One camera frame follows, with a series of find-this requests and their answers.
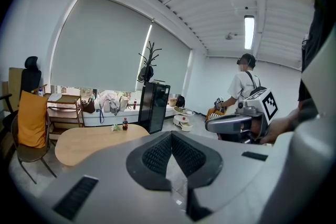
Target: fluorescent light fixture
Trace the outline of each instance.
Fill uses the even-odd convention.
[[[145,40],[145,44],[143,45],[143,49],[142,49],[142,55],[145,55],[145,50],[146,50],[146,47],[147,47],[147,42],[148,42],[148,39],[149,39],[149,35],[151,34],[151,30],[152,30],[152,26],[153,26],[153,22],[151,23],[151,25],[149,26],[149,29],[148,29],[148,32],[147,32],[147,36],[146,36],[146,40]],[[139,69],[138,69],[138,74],[140,73],[140,70],[141,70],[141,63],[142,63],[142,59],[143,57],[141,56],[140,57],[140,63],[139,63]],[[136,88],[138,87],[138,79],[135,83],[135,91],[137,90]]]
[[[245,49],[251,50],[254,38],[254,16],[245,16]]]

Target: black bag on window sill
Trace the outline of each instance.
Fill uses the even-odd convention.
[[[89,98],[88,102],[86,101],[82,101],[82,104],[81,104],[81,107],[82,107],[82,111],[84,112],[88,112],[88,113],[93,113],[94,111],[96,111],[94,109],[95,107],[95,103],[93,102],[93,100],[91,98]]]

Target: ceiling light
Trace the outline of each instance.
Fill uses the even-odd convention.
[[[251,50],[254,37],[254,16],[244,16],[245,21],[245,49]]]

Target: person's hand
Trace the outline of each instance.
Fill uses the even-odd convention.
[[[280,134],[286,133],[289,129],[290,120],[288,118],[275,119],[268,127],[268,133],[260,140],[261,144],[274,144]]]

